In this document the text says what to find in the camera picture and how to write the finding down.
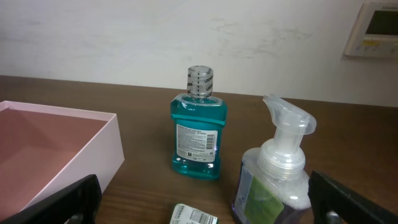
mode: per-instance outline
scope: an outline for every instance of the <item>teal liquid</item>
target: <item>teal liquid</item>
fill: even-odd
[[[198,179],[217,179],[220,175],[221,134],[225,126],[227,106],[216,97],[198,99],[188,94],[179,94],[170,105],[174,120],[174,155],[172,168],[176,172]],[[192,129],[217,131],[215,160],[198,162],[180,157],[177,154],[177,125]]]

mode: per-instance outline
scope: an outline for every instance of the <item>mouthwash bottle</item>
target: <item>mouthwash bottle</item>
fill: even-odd
[[[243,224],[298,223],[311,207],[300,143],[317,121],[279,97],[265,96],[264,102],[277,126],[275,136],[244,153],[232,211]]]
[[[227,106],[213,93],[213,69],[188,69],[188,93],[171,102],[175,149],[173,170],[199,179],[217,179],[220,173],[220,144]]]

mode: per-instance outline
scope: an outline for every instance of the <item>thermostat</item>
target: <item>thermostat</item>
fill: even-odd
[[[398,3],[365,3],[345,55],[398,58]]]

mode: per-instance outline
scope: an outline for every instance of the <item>pink box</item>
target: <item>pink box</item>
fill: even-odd
[[[102,192],[123,163],[116,114],[0,103],[0,221],[96,174]]]

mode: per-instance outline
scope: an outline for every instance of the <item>mouthwash label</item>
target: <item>mouthwash label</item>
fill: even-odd
[[[204,213],[203,211],[178,204],[174,207],[170,224],[216,224],[217,217]]]
[[[177,125],[177,155],[192,161],[214,162],[217,131]]]
[[[284,205],[243,165],[234,208],[243,224],[273,224]]]

